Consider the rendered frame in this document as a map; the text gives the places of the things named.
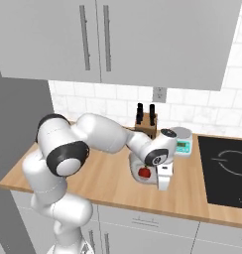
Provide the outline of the wooden knife block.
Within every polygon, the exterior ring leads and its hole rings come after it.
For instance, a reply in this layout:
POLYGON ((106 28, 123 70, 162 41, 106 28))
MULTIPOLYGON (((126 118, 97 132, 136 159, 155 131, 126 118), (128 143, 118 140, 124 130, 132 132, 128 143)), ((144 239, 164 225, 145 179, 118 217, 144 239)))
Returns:
POLYGON ((144 113, 141 123, 135 123, 135 130, 145 133, 151 139, 155 139, 157 135, 157 118, 154 118, 154 124, 151 124, 150 114, 144 113))

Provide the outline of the white kitchen scale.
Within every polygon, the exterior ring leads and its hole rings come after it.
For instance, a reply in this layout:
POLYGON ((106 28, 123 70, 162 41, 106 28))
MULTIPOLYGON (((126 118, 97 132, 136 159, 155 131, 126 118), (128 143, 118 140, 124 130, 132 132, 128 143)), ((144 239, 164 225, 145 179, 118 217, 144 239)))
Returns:
POLYGON ((192 132, 184 127, 172 127, 171 130, 176 133, 171 141, 171 155, 188 158, 192 151, 192 132))

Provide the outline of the wide grey drawer front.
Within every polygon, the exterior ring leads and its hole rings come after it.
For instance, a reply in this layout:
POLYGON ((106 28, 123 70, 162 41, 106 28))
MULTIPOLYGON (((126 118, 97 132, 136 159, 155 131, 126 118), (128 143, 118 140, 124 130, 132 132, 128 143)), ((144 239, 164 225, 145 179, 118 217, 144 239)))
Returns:
POLYGON ((98 206, 98 213, 99 220, 101 222, 167 233, 170 235, 177 235, 187 238, 194 238, 198 227, 198 222, 194 220, 187 220, 171 216, 158 215, 153 213, 104 205, 98 206), (148 219, 154 218, 155 221, 159 222, 159 227, 151 227, 148 225, 132 223, 131 219, 138 216, 148 219))

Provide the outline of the black hob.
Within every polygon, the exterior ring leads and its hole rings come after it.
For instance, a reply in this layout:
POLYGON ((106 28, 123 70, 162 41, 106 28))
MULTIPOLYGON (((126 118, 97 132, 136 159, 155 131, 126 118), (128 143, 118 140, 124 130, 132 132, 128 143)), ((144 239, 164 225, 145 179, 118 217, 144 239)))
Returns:
POLYGON ((242 140, 198 137, 207 202, 242 208, 242 140))

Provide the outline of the white vegetable container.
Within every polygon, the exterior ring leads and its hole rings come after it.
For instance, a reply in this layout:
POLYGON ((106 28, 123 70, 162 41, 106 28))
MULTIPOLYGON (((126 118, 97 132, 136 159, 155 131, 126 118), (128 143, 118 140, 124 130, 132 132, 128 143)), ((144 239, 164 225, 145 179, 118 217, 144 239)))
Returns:
POLYGON ((155 185, 157 183, 156 168, 145 166, 134 153, 129 154, 129 167, 133 178, 137 182, 146 185, 155 185), (142 178, 138 175, 139 169, 144 167, 148 168, 151 171, 151 176, 148 179, 142 178))

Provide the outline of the wide grey upper cupboard door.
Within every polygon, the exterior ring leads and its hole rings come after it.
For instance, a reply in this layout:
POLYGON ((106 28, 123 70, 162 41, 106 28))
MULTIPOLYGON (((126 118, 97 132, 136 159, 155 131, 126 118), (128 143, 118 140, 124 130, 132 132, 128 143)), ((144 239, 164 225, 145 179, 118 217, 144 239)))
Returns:
POLYGON ((242 0, 96 0, 104 83, 219 90, 242 0), (106 71, 103 5, 109 6, 106 71))

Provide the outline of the grey wall outlet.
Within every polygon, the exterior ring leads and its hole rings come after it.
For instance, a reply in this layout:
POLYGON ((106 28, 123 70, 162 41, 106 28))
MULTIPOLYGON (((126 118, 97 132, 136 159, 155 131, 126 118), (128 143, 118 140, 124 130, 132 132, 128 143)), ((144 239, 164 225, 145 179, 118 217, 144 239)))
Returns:
POLYGON ((165 87, 153 88, 153 101, 165 103, 167 98, 167 89, 165 87))

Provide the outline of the red bell pepper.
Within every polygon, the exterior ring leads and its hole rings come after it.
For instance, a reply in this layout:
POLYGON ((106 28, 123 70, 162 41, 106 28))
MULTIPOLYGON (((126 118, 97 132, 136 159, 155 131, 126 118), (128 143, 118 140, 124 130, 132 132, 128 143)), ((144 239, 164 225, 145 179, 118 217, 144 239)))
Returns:
POLYGON ((138 175, 142 178, 148 179, 151 176, 151 171, 146 167, 140 168, 139 172, 138 172, 138 175))

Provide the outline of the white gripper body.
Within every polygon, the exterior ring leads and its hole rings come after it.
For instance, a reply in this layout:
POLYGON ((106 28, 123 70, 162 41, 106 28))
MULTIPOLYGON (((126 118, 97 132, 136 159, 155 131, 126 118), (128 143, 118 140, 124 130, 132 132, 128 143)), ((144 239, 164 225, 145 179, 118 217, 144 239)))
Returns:
POLYGON ((169 187, 171 177, 173 176, 172 173, 158 173, 158 190, 159 191, 166 191, 169 187))

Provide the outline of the grey drawer front under hob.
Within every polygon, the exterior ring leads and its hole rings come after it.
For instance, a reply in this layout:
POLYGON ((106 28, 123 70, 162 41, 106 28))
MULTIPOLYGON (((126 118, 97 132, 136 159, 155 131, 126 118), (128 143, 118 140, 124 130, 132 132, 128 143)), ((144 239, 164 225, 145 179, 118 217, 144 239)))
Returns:
POLYGON ((192 254, 242 254, 242 228, 202 222, 192 254))

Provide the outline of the grey fridge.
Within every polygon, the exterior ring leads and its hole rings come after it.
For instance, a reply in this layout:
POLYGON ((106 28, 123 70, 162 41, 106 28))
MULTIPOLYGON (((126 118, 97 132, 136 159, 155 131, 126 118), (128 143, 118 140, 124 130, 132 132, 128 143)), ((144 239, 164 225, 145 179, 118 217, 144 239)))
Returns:
MULTIPOLYGON (((41 118, 53 111, 45 80, 0 72, 0 181, 33 145, 41 118)), ((11 193, 1 188, 0 243, 6 254, 36 254, 11 193)))

